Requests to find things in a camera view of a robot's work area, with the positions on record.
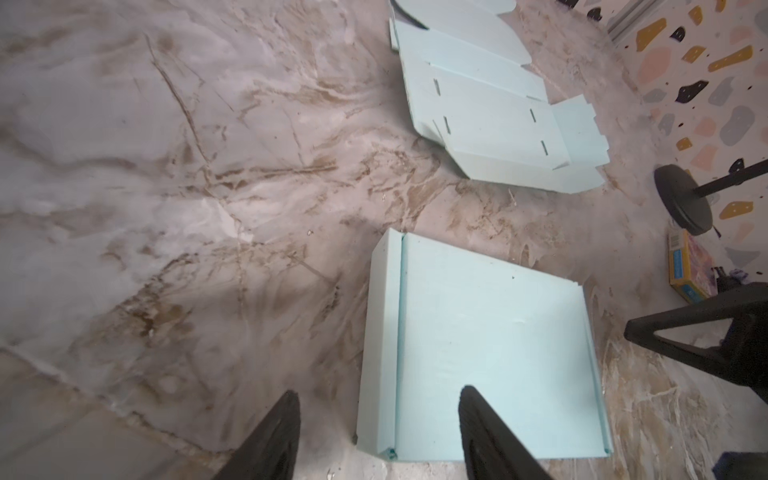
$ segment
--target foam board sheet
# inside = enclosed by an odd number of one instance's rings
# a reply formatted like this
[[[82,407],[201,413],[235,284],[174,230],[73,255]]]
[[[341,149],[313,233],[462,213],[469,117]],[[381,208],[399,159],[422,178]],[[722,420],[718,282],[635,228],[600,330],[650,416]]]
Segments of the foam board sheet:
[[[488,10],[493,15],[511,12],[518,6],[518,3],[515,2],[515,0],[472,0],[472,3],[480,8]]]
[[[445,147],[475,180],[564,193],[602,185],[594,168],[610,159],[592,106],[583,95],[550,105],[544,82],[521,66],[530,58],[511,53],[517,44],[504,43],[506,54],[490,46],[505,35],[517,38],[503,22],[503,35],[469,35],[468,26],[494,32],[500,22],[495,8],[480,3],[398,1],[428,28],[393,6],[392,48],[400,54],[416,131]]]
[[[381,269],[388,277],[398,265],[399,283],[380,281]],[[360,449],[404,462],[463,460],[458,398],[474,385],[536,458],[611,453],[578,284],[392,230],[373,254],[371,278]]]
[[[395,1],[430,30],[441,31],[518,65],[531,63],[528,50],[515,32],[498,16],[469,0]]]

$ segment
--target cardboard box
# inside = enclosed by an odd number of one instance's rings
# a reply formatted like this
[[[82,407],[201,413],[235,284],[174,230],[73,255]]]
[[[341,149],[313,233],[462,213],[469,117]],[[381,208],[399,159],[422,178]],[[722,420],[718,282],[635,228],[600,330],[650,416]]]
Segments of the cardboard box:
[[[672,226],[669,234],[670,285],[689,303],[717,295],[710,254],[688,233]]]

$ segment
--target marble floor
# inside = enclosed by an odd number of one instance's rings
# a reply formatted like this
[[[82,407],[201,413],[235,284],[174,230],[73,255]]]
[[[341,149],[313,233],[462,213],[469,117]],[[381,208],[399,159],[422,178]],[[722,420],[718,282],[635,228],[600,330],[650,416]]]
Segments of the marble floor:
[[[684,304],[651,177],[675,159],[586,18],[535,0],[502,16],[550,102],[584,93],[611,146],[605,185],[565,195],[467,180],[416,135],[383,0],[0,11],[0,342],[192,459],[222,465],[291,388],[295,478],[465,477],[351,443],[387,227],[584,285],[616,451],[546,462],[554,478],[710,478],[722,451],[768,450],[750,390],[622,337]]]

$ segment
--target round black base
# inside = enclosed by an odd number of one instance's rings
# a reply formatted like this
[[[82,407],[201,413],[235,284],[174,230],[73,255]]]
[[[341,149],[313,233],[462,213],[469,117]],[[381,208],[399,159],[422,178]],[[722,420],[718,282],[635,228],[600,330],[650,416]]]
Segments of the round black base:
[[[677,165],[664,165],[654,172],[656,190],[674,221],[691,235],[712,228],[712,210],[705,197],[694,193],[699,185]]]

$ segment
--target terrazzo wall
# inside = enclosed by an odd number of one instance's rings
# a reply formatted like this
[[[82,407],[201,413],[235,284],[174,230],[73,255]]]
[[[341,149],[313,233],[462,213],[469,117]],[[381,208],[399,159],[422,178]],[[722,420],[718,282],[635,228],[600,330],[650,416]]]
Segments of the terrazzo wall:
[[[608,20],[617,15],[630,0],[558,0],[573,8],[576,12],[607,25]]]
[[[667,0],[617,46],[699,184],[768,157],[768,2]],[[768,175],[710,197],[731,260],[753,280],[768,273],[767,187]]]

